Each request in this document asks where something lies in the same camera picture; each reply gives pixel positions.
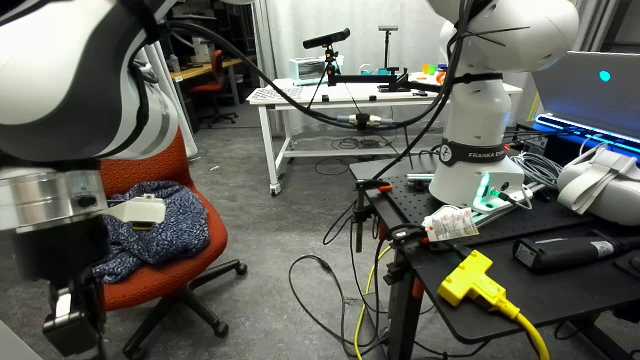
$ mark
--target desk chair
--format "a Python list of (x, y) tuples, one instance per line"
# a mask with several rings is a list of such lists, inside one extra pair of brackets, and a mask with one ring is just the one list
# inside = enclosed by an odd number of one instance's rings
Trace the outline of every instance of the desk chair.
[(196, 194), (209, 212), (211, 243), (201, 253), (192, 258), (179, 259), (163, 265), (144, 266), (125, 281), (104, 285), (106, 311), (134, 307), (161, 298), (127, 342), (123, 349), (124, 355), (129, 360), (144, 359), (147, 351), (140, 345), (178, 302), (185, 303), (206, 321), (217, 337), (226, 337), (229, 326), (221, 322), (193, 290), (231, 270), (235, 270), (238, 275), (246, 275), (248, 269), (239, 260), (207, 269), (227, 247), (227, 230), (216, 209), (193, 184), (180, 130), (171, 146), (161, 154), (136, 161), (106, 160), (102, 162), (100, 174), (108, 197), (126, 193), (135, 184), (144, 181), (175, 181), (187, 186)]
[(231, 120), (231, 123), (235, 124), (236, 119), (238, 118), (237, 113), (220, 113), (220, 107), (218, 106), (218, 102), (216, 101), (215, 94), (223, 93), (225, 91), (225, 85), (229, 81), (229, 79), (225, 76), (222, 63), (222, 50), (217, 50), (211, 56), (211, 73), (216, 80), (206, 85), (196, 86), (189, 90), (189, 97), (192, 99), (202, 95), (210, 95), (210, 99), (213, 103), (213, 108), (216, 110), (216, 113), (214, 115), (208, 115), (200, 118), (200, 120), (209, 120), (207, 122), (207, 126), (209, 128), (212, 128), (213, 125), (220, 120)]

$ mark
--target white table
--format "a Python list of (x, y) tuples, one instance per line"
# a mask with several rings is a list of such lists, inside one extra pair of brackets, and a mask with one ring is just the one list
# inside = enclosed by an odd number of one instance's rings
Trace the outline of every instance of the white table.
[[(417, 78), (427, 78), (427, 80), (419, 80), (425, 83), (435, 83), (433, 76), (425, 76), (422, 73), (411, 74), (411, 80)], [(292, 88), (293, 80), (291, 79), (278, 79), (274, 81), (276, 86), (284, 88)], [(320, 109), (339, 109), (339, 108), (354, 108), (353, 100), (355, 99), (358, 107), (360, 108), (372, 108), (376, 106), (429, 106), (433, 103), (433, 100), (437, 96), (436, 93), (427, 93), (428, 97), (414, 96), (413, 92), (396, 92), (396, 93), (381, 93), (378, 92), (378, 85), (381, 84), (338, 84), (335, 87), (328, 87), (326, 84), (320, 86), (314, 103), (313, 110)], [(504, 89), (509, 95), (521, 94), (522, 89), (511, 85), (504, 85)], [(309, 104), (311, 98), (316, 90), (315, 86), (304, 86), (302, 96), (300, 99), (295, 99), (300, 104)], [(269, 124), (269, 117), (267, 111), (285, 111), (295, 110), (286, 100), (279, 99), (266, 99), (256, 100), (252, 99), (255, 92), (249, 96), (248, 100), (251, 105), (259, 107), (260, 124), (262, 126), (262, 136), (264, 138), (264, 149), (267, 154), (267, 164), (269, 167), (269, 179), (271, 194), (273, 196), (278, 195), (282, 188), (278, 176), (285, 158), (313, 158), (324, 156), (358, 156), (358, 155), (392, 155), (395, 152), (391, 148), (382, 149), (353, 149), (353, 150), (327, 150), (327, 151), (295, 151), (293, 136), (291, 134), (291, 125), (285, 121), (285, 135), (286, 139), (282, 148), (276, 155), (273, 151), (273, 138), (271, 136), (271, 126)], [(329, 102), (322, 102), (322, 96), (329, 95)], [(376, 96), (376, 101), (370, 101), (370, 96)], [(399, 152), (405, 148), (396, 148)], [(414, 149), (415, 153), (420, 152), (423, 149)]]

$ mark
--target floor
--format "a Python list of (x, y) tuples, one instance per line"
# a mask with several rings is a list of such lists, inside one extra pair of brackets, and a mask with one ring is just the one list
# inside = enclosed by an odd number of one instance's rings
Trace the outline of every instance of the floor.
[[(258, 126), (257, 112), (243, 106), (240, 123), (242, 127)], [(437, 135), (431, 136), (428, 141), (437, 142)], [(229, 274), (197, 291), (229, 324), (228, 338), (219, 340), (196, 315), (179, 306), (149, 338), (148, 359), (347, 359), (340, 343), (301, 310), (289, 289), (287, 273), (291, 263), (303, 255), (315, 254), (327, 260), (347, 297), (346, 336), (353, 339), (362, 301), (351, 271), (348, 234), (341, 234), (329, 246), (322, 245), (330, 224), (355, 198), (351, 176), (320, 176), (314, 171), (317, 160), (296, 160), (287, 168), (283, 192), (271, 197), (260, 129), (216, 128), (203, 130), (195, 138), (200, 152), (191, 164), (191, 173), (198, 189), (220, 212), (229, 233), (227, 250), (218, 263), (239, 258), (248, 264), (249, 275), (242, 278)], [(300, 140), (298, 147), (328, 147), (330, 140)], [(323, 170), (339, 172), (343, 168), (335, 164)], [(364, 253), (356, 256), (362, 282), (371, 269), (373, 253), (371, 240), (365, 243)], [(318, 264), (300, 263), (294, 269), (293, 283), (314, 314), (339, 331), (339, 293)], [(41, 333), (48, 314), (46, 285), (19, 280), (7, 241), (0, 241), (0, 293), (0, 320), (43, 359), (59, 359)], [(388, 296), (386, 286), (381, 295), (383, 299)], [(153, 305), (108, 314), (105, 339), (110, 359), (124, 359), (122, 347)], [(429, 306), (425, 300), (424, 309)], [(605, 315), (599, 325), (629, 350), (638, 347), (637, 325), (611, 315)], [(371, 325), (366, 324), (365, 340), (370, 329)], [(542, 335), (554, 359), (602, 359), (580, 337), (559, 342), (553, 339), (553, 328), (542, 329)], [(463, 354), (474, 348), (459, 344), (435, 312), (420, 319), (417, 340), (450, 354)], [(426, 356), (420, 349), (414, 352), (416, 359)], [(384, 356), (377, 351), (365, 358)], [(475, 357), (516, 358), (536, 359), (523, 334), (494, 341)]]

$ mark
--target franka emika robot arm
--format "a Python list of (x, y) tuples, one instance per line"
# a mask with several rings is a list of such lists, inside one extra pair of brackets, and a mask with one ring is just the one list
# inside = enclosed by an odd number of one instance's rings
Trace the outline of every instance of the franka emika robot arm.
[[(450, 72), (473, 79), (454, 86), (454, 76), (447, 77), (437, 98), (446, 103), (451, 96), (452, 104), (430, 190), (446, 204), (491, 212), (506, 203), (483, 188), (515, 198), (524, 183), (504, 154), (511, 101), (500, 73), (551, 66), (573, 45), (579, 19), (565, 0), (461, 1), (428, 0), (449, 21), (441, 37), (452, 52)], [(109, 251), (100, 160), (154, 156), (178, 127), (176, 104), (142, 73), (135, 56), (161, 31), (190, 31), (242, 58), (204, 28), (163, 23), (175, 2), (0, 4), (0, 231), (13, 243), (21, 276), (50, 282), (52, 314), (44, 332), (65, 357), (104, 357), (102, 285), (91, 276)], [(317, 120), (352, 128), (283, 97)]]

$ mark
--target black table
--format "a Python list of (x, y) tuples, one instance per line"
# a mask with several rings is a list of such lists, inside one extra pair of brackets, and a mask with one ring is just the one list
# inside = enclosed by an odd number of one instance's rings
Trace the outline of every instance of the black table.
[[(435, 161), (436, 158), (429, 156), (423, 156), (419, 161), (414, 158), (415, 168), (412, 170), (409, 161), (405, 160), (385, 176), (432, 173), (436, 167)], [(382, 160), (358, 163), (351, 165), (350, 169), (355, 178), (370, 179), (390, 162), (391, 160)], [(367, 192), (367, 198), (387, 227), (407, 223), (402, 212), (396, 209), (386, 195), (373, 190)], [(527, 213), (520, 213), (525, 220)], [(612, 231), (610, 224), (593, 222), (530, 238), (540, 240), (584, 236), (592, 229)], [(553, 274), (535, 275), (513, 259), (513, 242), (514, 240), (508, 240), (478, 247), (479, 251), (493, 260), (493, 266), (487, 274), (507, 289), (508, 299), (537, 327), (571, 320), (576, 328), (581, 329), (611, 359), (630, 359), (629, 354), (600, 331), (594, 322), (604, 311), (633, 303), (640, 304), (640, 281), (616, 268), (614, 259)], [(390, 309), (393, 321), (388, 344), (389, 359), (411, 359), (422, 305), (422, 297), (413, 296), (417, 279), (424, 284), (425, 292), (438, 313), (455, 338), (462, 343), (482, 343), (523, 331), (520, 326), (503, 316), (482, 310), (471, 300), (452, 307), (438, 295), (440, 283), (460, 263), (456, 255), (434, 253), (424, 247), (413, 246), (406, 249), (406, 257), (396, 256), (396, 262), (402, 261), (406, 261), (413, 271), (395, 285), (396, 299)]]

